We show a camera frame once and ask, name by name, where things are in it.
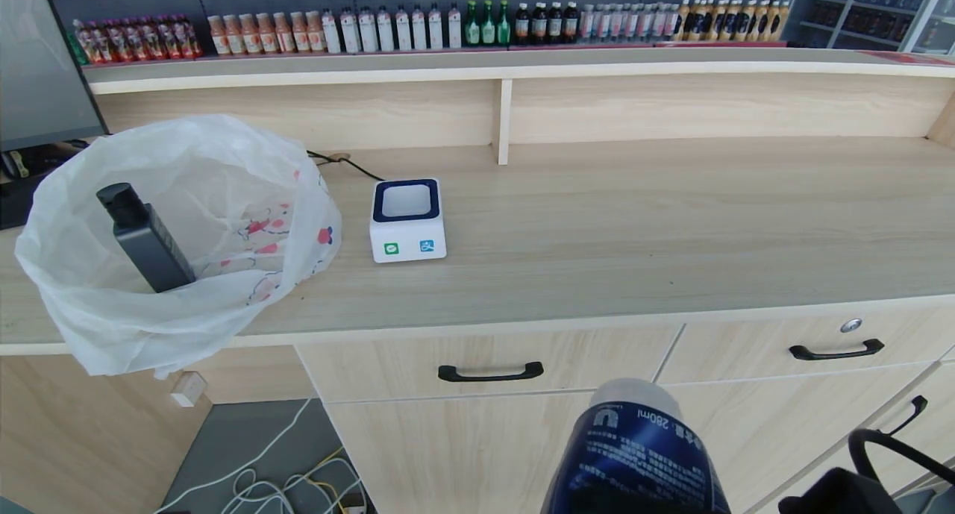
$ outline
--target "black object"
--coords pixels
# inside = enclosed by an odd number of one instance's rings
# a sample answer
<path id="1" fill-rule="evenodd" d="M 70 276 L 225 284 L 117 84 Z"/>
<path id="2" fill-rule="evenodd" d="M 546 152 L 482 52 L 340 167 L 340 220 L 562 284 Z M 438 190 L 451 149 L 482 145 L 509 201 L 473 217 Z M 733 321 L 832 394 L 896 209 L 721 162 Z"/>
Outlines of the black object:
<path id="1" fill-rule="evenodd" d="M 811 351 L 802 345 L 790 347 L 789 352 L 792 354 L 792 357 L 802 359 L 803 361 L 822 361 L 823 359 L 845 359 L 847 357 L 865 357 L 866 355 L 875 355 L 879 354 L 881 348 L 886 347 L 886 345 L 883 344 L 883 341 L 880 341 L 879 339 L 869 339 L 862 341 L 862 344 L 865 346 L 865 350 L 846 351 L 843 352 L 843 354 L 816 354 L 814 351 Z"/>
<path id="2" fill-rule="evenodd" d="M 898 431 L 908 426 L 908 423 L 915 420 L 917 416 L 921 415 L 921 412 L 925 411 L 925 408 L 928 408 L 928 398 L 925 398 L 922 395 L 918 395 L 916 396 L 916 398 L 912 398 L 912 405 L 915 406 L 915 412 L 913 412 L 911 416 L 908 416 L 908 419 L 905 419 L 905 422 L 895 427 L 895 429 L 892 432 L 883 432 L 883 433 L 885 433 L 887 436 L 894 436 L 896 435 Z"/>
<path id="3" fill-rule="evenodd" d="M 437 368 L 437 377 L 443 381 L 463 382 L 463 381 L 512 381 L 519 379 L 531 379 L 543 374 L 543 364 L 540 361 L 531 361 L 525 364 L 525 371 L 521 374 L 509 374 L 503 377 L 463 377 L 457 373 L 457 367 L 454 365 L 441 365 Z"/>

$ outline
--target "counter top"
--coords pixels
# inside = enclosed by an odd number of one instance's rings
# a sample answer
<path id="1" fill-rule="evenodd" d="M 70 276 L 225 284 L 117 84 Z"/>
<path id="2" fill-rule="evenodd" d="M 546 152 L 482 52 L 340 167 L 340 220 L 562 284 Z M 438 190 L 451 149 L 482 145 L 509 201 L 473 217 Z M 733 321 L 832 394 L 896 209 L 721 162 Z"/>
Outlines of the counter top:
<path id="1" fill-rule="evenodd" d="M 955 304 L 955 158 L 889 137 L 750 137 L 355 151 L 438 177 L 449 256 L 375 265 L 373 181 L 321 168 L 343 213 L 326 272 L 233 346 L 593 328 Z M 65 351 L 0 233 L 0 354 Z"/>
<path id="2" fill-rule="evenodd" d="M 847 49 L 588 48 L 308 55 L 100 66 L 93 95 L 149 90 L 679 73 L 825 72 L 955 78 L 952 66 L 903 64 Z"/>

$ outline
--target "green bottle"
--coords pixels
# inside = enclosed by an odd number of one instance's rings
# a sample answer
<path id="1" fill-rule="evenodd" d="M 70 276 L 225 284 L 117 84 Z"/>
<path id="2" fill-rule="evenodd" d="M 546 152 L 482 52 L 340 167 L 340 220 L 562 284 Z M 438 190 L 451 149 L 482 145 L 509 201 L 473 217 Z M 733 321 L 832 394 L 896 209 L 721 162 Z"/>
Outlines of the green bottle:
<path id="1" fill-rule="evenodd" d="M 480 26 L 480 41 L 485 46 L 494 45 L 495 32 L 494 13 L 492 13 L 491 0 L 484 0 L 484 23 Z"/>
<path id="2" fill-rule="evenodd" d="M 464 44 L 480 45 L 480 27 L 478 27 L 478 2 L 468 1 L 468 14 L 464 20 Z"/>
<path id="3" fill-rule="evenodd" d="M 507 21 L 507 0 L 501 0 L 501 20 L 498 21 L 498 44 L 511 44 L 511 24 Z"/>

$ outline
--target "wooden shelf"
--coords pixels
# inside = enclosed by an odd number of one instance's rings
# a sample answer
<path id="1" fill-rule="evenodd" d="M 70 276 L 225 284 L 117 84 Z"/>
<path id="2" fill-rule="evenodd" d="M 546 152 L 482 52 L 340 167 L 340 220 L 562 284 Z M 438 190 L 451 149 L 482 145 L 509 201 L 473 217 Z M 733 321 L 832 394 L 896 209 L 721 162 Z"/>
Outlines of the wooden shelf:
<path id="1" fill-rule="evenodd" d="M 441 180 L 449 255 L 425 263 L 375 265 L 373 182 L 323 166 L 344 218 L 341 252 L 233 346 L 955 304 L 955 153 L 929 140 L 516 145 L 508 167 L 489 153 L 352 153 L 385 178 Z M 0 233 L 0 354 L 65 351 L 15 263 L 16 235 Z"/>

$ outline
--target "wall outlet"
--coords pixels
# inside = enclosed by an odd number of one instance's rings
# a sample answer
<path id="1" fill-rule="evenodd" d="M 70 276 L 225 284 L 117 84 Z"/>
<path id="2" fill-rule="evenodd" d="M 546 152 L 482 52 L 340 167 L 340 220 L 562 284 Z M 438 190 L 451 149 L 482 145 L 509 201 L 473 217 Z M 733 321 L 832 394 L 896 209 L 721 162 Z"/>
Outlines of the wall outlet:
<path id="1" fill-rule="evenodd" d="M 182 372 L 173 388 L 174 401 L 183 408 L 192 408 L 205 392 L 205 380 L 198 372 Z"/>

